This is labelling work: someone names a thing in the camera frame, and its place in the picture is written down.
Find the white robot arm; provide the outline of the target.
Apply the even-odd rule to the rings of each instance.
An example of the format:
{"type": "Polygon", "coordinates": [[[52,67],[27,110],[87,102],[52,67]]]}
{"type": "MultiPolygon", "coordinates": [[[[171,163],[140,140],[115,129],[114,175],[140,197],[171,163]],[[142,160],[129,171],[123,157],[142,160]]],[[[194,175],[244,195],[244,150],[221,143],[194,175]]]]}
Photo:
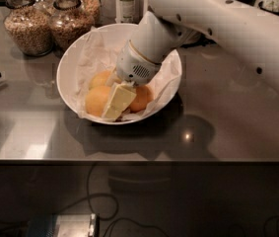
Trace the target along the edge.
{"type": "Polygon", "coordinates": [[[114,74],[133,86],[157,75],[171,51],[201,33],[279,93],[279,16],[236,0],[148,0],[114,74]]]}

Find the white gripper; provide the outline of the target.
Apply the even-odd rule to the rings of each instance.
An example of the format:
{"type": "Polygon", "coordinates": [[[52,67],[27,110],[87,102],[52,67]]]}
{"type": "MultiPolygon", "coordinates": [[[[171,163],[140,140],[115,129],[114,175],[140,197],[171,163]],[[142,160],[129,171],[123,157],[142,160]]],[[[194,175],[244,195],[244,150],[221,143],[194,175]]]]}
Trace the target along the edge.
{"type": "Polygon", "coordinates": [[[102,117],[118,119],[136,98],[136,89],[131,83],[136,86],[147,85],[160,68],[161,64],[147,60],[128,40],[117,57],[116,69],[113,68],[106,79],[105,84],[112,87],[102,117]]]}

